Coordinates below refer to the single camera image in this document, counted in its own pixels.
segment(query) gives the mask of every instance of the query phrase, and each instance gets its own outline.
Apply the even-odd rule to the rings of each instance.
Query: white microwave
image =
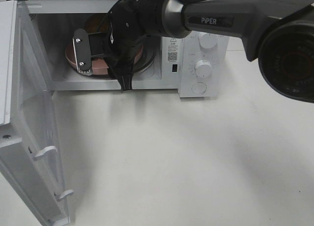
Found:
[[[106,76],[78,74],[66,57],[75,29],[117,0],[0,2],[0,171],[44,226],[70,222],[52,91],[119,90]],[[152,37],[151,63],[134,89],[176,89],[180,97],[217,95],[228,37],[192,32]]]

